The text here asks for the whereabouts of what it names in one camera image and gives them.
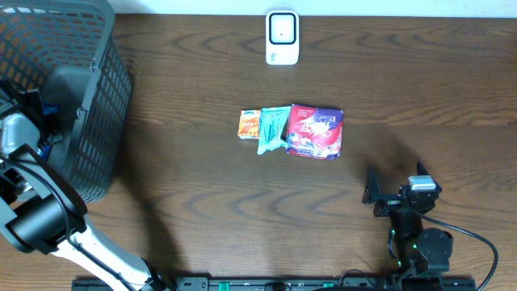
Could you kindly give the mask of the red purple snack packet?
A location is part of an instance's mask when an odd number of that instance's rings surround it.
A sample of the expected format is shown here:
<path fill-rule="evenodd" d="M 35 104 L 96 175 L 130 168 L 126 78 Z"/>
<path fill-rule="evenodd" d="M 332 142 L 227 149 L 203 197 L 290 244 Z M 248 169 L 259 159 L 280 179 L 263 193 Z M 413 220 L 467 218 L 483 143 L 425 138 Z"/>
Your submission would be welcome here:
<path fill-rule="evenodd" d="M 286 152 L 321 160 L 338 158 L 343 121 L 343 110 L 293 104 L 288 118 Z"/>

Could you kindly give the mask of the teal green snack packet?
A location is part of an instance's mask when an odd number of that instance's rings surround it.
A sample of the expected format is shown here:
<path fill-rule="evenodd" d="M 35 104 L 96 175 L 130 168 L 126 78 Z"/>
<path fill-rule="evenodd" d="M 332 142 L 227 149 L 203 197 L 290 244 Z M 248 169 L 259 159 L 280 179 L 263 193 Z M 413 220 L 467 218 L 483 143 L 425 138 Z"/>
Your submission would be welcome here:
<path fill-rule="evenodd" d="M 290 111 L 290 106 L 261 109 L 258 155 L 288 146 L 282 136 Z"/>

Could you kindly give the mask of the small orange snack box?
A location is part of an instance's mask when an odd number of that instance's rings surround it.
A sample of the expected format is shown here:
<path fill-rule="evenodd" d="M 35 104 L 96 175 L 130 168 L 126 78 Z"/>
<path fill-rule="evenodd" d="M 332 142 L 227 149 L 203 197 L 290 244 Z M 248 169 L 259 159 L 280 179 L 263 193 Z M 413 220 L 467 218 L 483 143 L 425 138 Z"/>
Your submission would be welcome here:
<path fill-rule="evenodd" d="M 260 110 L 241 111 L 237 136 L 241 139 L 259 139 L 260 117 Z"/>

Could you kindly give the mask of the blue Oreo cookie pack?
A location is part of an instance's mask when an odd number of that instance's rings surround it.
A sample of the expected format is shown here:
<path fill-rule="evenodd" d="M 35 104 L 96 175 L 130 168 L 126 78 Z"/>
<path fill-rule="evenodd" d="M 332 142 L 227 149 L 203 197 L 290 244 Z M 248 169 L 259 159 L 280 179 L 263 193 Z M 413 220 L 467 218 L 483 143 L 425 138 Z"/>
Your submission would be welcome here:
<path fill-rule="evenodd" d="M 44 138 L 40 143 L 40 156 L 47 161 L 53 146 L 63 140 L 63 131 L 58 121 L 59 106 L 45 103 L 43 106 Z"/>

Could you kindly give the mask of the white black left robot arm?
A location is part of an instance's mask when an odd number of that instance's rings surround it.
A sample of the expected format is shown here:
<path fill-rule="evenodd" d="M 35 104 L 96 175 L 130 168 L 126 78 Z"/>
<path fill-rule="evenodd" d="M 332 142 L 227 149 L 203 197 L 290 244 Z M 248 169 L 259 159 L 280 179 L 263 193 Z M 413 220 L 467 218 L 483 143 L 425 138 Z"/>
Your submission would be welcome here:
<path fill-rule="evenodd" d="M 38 251 L 85 268 L 113 290 L 174 290 L 144 259 L 98 230 L 83 199 L 44 158 L 49 135 L 37 90 L 1 81 L 1 234 L 24 253 Z"/>

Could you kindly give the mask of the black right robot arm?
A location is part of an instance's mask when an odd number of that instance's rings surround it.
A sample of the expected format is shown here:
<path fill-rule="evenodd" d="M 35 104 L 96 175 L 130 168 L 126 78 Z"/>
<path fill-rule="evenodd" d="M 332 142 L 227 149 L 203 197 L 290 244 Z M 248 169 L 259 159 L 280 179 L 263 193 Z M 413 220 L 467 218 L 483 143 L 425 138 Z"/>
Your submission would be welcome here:
<path fill-rule="evenodd" d="M 422 216 L 435 207 L 441 192 L 420 162 L 417 174 L 396 194 L 383 193 L 374 168 L 368 168 L 362 202 L 374 206 L 374 216 L 390 219 L 390 255 L 414 276 L 439 276 L 450 268 L 452 235 L 437 228 L 425 229 L 422 224 Z"/>

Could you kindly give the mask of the grey plastic mesh basket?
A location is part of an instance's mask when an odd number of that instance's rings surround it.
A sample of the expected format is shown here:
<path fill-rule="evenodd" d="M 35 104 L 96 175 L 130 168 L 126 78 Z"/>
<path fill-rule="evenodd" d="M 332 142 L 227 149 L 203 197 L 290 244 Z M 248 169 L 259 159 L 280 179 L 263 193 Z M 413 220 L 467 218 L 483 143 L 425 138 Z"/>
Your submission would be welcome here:
<path fill-rule="evenodd" d="M 97 1 L 1 3 L 1 78 L 58 106 L 48 164 L 87 202 L 107 193 L 131 96 L 112 36 L 115 12 Z"/>

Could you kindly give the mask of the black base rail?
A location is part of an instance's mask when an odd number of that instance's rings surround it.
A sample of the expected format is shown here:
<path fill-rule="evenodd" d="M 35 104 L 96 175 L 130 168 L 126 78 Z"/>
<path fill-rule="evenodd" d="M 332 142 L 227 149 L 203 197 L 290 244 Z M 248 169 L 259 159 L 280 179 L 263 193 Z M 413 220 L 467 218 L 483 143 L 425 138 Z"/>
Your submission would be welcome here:
<path fill-rule="evenodd" d="M 385 280 L 348 276 L 343 279 L 208 279 L 206 277 L 179 277 L 175 280 L 178 291 L 311 291 L 311 290 L 395 290 Z M 464 290 L 477 287 L 472 279 L 404 279 L 400 290 Z"/>

